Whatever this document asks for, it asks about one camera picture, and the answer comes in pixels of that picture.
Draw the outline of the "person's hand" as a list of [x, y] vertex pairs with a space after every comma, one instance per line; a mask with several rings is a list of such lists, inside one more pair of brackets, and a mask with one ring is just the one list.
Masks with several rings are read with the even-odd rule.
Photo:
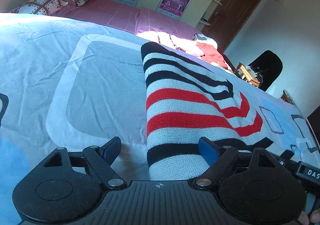
[[310, 215], [306, 214], [304, 211], [301, 212], [298, 222], [301, 225], [309, 225], [311, 223], [320, 223], [320, 209], [314, 210]]

